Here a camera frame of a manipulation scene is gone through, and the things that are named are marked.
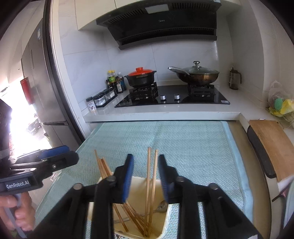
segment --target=stove knob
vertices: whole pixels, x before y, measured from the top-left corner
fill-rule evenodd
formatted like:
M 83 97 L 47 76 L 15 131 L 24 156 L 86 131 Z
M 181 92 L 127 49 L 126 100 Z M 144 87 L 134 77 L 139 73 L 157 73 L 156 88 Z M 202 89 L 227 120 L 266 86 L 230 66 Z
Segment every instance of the stove knob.
M 174 94 L 173 96 L 174 96 L 175 100 L 180 99 L 180 95 L 179 94 Z
M 162 94 L 162 95 L 160 96 L 160 100 L 166 100 L 166 96 L 165 96 L 164 94 Z

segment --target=range hood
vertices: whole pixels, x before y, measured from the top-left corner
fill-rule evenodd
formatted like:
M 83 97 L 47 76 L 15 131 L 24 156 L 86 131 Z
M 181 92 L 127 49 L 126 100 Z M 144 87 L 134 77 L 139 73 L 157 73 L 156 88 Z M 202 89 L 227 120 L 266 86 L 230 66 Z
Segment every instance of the range hood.
M 107 27 L 119 48 L 177 39 L 215 41 L 219 0 L 144 0 L 96 19 Z

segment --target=cream cabinet door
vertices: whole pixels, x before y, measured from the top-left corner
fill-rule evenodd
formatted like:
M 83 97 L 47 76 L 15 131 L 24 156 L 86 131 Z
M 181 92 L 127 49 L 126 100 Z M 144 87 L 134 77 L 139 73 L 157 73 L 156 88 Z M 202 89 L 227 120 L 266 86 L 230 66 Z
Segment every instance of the cream cabinet door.
M 115 4 L 116 4 L 116 7 L 119 8 L 119 7 L 128 5 L 130 3 L 139 2 L 139 1 L 141 0 L 115 0 Z
M 96 18 L 115 10 L 114 0 L 76 0 L 78 30 Z

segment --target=red object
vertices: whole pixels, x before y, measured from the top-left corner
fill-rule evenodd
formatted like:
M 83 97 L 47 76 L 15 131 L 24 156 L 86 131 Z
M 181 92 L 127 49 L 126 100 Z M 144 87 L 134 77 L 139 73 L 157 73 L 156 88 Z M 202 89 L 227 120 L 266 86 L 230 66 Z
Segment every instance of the red object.
M 32 95 L 30 93 L 30 83 L 29 83 L 29 79 L 28 77 L 24 78 L 23 80 L 20 81 L 21 83 L 21 86 L 22 86 L 22 90 L 24 91 L 24 96 L 26 98 L 26 101 L 29 103 L 29 104 L 32 104 L 33 103 L 33 98 L 32 98 Z
M 128 76 L 143 75 L 143 74 L 147 74 L 147 73 L 151 73 L 151 72 L 153 72 L 153 70 L 143 69 L 143 67 L 138 67 L 138 68 L 136 68 L 136 71 L 130 73 Z

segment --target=screw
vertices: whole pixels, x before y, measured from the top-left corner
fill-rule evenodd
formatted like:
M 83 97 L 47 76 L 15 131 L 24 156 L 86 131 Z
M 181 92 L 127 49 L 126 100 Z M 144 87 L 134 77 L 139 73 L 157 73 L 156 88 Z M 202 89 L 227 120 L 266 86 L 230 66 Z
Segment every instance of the screw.
M 83 187 L 83 185 L 81 183 L 76 183 L 73 188 L 74 190 L 80 190 Z
M 107 177 L 106 180 L 109 182 L 114 182 L 116 180 L 116 177 L 112 175 L 112 176 Z
M 211 183 L 211 184 L 209 184 L 209 187 L 211 188 L 211 189 L 213 189 L 213 190 L 215 190 L 215 189 L 218 189 L 218 185 L 216 184 L 216 183 Z
M 176 181 L 177 182 L 184 182 L 184 177 L 182 177 L 182 176 L 178 176 L 177 178 L 176 178 Z

